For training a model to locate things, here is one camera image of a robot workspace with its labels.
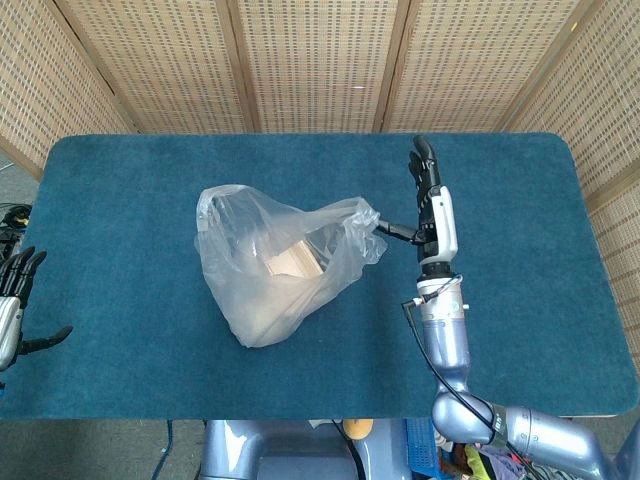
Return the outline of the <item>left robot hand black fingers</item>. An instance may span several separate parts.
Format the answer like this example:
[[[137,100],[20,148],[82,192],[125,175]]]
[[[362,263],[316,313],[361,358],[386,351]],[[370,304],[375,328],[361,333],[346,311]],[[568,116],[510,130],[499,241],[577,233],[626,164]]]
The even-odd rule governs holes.
[[[24,340],[22,322],[38,267],[46,251],[29,247],[1,264],[1,371],[10,368],[19,356],[46,350],[62,343],[73,331],[71,325],[49,337]]]

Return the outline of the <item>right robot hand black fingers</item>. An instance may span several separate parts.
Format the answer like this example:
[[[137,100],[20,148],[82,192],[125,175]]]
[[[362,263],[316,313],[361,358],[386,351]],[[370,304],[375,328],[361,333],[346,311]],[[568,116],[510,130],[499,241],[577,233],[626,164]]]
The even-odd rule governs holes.
[[[455,217],[449,189],[441,182],[435,151],[422,135],[413,138],[408,168],[416,187],[416,229],[379,219],[376,229],[417,248],[421,266],[449,264],[458,252]]]

